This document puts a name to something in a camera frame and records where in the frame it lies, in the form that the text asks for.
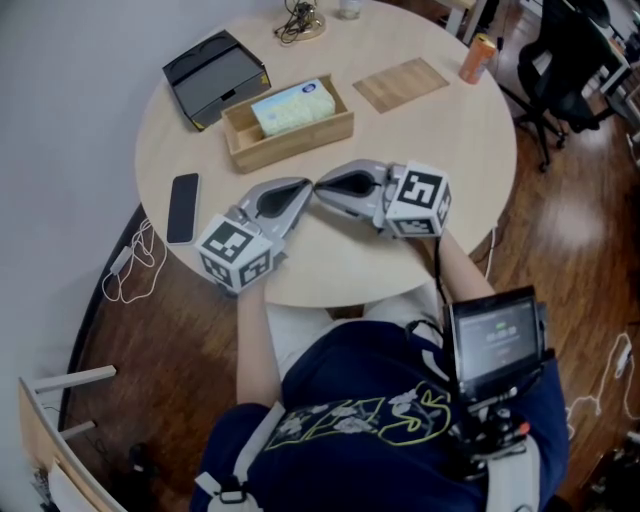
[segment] drink can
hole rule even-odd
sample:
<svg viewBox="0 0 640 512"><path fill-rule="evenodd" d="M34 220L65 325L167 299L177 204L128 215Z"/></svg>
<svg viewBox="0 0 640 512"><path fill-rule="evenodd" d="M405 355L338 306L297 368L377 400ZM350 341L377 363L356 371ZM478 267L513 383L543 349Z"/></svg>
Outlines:
<svg viewBox="0 0 640 512"><path fill-rule="evenodd" d="M496 44L486 34L473 38L467 58L460 68L460 78L470 84L477 84L487 67L487 63L496 54Z"/></svg>

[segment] black phone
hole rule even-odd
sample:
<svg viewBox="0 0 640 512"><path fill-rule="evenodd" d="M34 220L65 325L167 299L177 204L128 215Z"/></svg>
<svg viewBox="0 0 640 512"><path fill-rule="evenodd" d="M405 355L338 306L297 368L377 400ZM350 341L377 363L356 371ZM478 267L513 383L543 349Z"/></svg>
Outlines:
<svg viewBox="0 0 640 512"><path fill-rule="evenodd" d="M167 223L167 243L188 244L193 242L196 229L196 211L200 175L183 174L173 179L169 222Z"/></svg>

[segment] wooden tray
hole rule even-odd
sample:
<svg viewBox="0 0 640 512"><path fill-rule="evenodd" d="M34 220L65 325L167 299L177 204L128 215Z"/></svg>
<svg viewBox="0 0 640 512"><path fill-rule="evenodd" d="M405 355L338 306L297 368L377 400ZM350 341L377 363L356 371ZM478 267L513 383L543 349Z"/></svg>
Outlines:
<svg viewBox="0 0 640 512"><path fill-rule="evenodd" d="M445 85L449 85L449 82L420 58L385 69L353 84L381 114Z"/></svg>
<svg viewBox="0 0 640 512"><path fill-rule="evenodd" d="M255 171L265 165L353 135L354 114L347 109L336 91L331 82L331 75L317 78L336 102L336 113L322 121L265 138L260 123L251 110L251 105L254 103L308 80L269 91L222 112L229 152L239 172Z"/></svg>

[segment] fiducial marker cube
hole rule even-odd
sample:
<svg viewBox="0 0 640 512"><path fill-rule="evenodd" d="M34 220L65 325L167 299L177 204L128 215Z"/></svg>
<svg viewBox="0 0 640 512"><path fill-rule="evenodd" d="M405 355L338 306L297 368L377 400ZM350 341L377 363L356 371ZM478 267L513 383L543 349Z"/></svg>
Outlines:
<svg viewBox="0 0 640 512"><path fill-rule="evenodd" d="M450 208L447 173L410 161L387 208L385 220L400 238L441 236Z"/></svg>
<svg viewBox="0 0 640 512"><path fill-rule="evenodd" d="M234 293L273 269L273 243L241 224L216 215L196 241L209 280Z"/></svg>

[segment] glass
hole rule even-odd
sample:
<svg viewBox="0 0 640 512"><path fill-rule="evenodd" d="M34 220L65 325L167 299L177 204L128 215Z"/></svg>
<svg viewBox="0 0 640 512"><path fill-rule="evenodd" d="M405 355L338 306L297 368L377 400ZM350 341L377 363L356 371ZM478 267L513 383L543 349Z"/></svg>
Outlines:
<svg viewBox="0 0 640 512"><path fill-rule="evenodd" d="M340 17L345 20L356 20L360 17L364 0L340 0Z"/></svg>

